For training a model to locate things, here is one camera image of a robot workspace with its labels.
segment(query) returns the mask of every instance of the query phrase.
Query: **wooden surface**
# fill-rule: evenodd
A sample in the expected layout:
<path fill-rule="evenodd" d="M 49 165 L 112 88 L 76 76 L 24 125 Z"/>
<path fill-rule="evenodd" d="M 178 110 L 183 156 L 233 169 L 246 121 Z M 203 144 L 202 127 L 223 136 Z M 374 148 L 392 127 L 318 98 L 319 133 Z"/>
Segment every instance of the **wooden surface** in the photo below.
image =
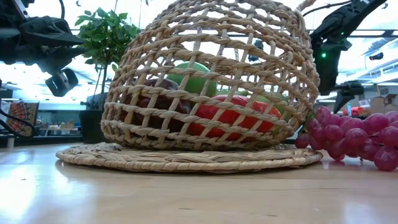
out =
<path fill-rule="evenodd" d="M 69 146 L 0 149 L 0 224 L 398 222 L 398 171 L 359 159 L 249 174 L 135 174 L 59 161 L 55 152 Z"/>

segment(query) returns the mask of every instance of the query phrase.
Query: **wicker basket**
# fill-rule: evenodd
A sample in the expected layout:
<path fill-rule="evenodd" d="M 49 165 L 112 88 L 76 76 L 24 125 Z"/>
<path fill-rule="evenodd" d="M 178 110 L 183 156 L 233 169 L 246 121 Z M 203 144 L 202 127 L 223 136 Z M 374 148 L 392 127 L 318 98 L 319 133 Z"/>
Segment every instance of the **wicker basket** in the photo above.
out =
<path fill-rule="evenodd" d="M 300 13 L 314 1 L 309 2 L 293 11 L 268 0 L 175 1 L 129 44 L 104 106 L 101 129 L 105 137 L 124 146 L 224 151 L 276 145 L 292 136 L 318 96 L 319 77 Z M 232 39 L 233 34 L 245 35 L 245 42 Z M 264 43 L 264 50 L 252 44 L 256 39 Z M 249 63 L 249 55 L 259 57 L 261 63 Z M 189 62 L 188 68 L 176 68 L 181 62 Z M 210 72 L 193 69 L 195 62 Z M 178 90 L 159 87 L 171 73 L 183 75 Z M 156 86 L 145 85 L 153 78 L 158 79 Z M 189 78 L 206 79 L 200 94 L 185 91 Z M 224 101 L 206 95 L 212 81 L 229 90 Z M 231 103 L 240 90 L 249 92 L 245 106 Z M 283 93 L 288 100 L 272 92 Z M 253 109 L 258 96 L 270 101 L 263 113 Z M 159 108 L 159 98 L 169 99 L 170 105 Z M 143 99 L 149 102 L 146 107 L 139 104 Z M 190 111 L 179 111 L 180 103 L 187 101 Z M 196 116 L 201 105 L 219 109 L 213 119 L 205 119 Z M 282 108 L 281 117 L 269 114 L 273 106 Z M 218 121 L 226 110 L 239 113 L 239 118 L 233 123 Z M 257 121 L 243 128 L 245 117 Z M 161 125 L 151 126 L 153 119 L 161 120 Z M 263 122 L 273 125 L 260 132 L 257 129 Z M 192 123 L 205 127 L 200 135 L 190 133 Z M 209 136 L 213 128 L 224 134 Z M 230 140 L 232 133 L 240 137 Z"/>

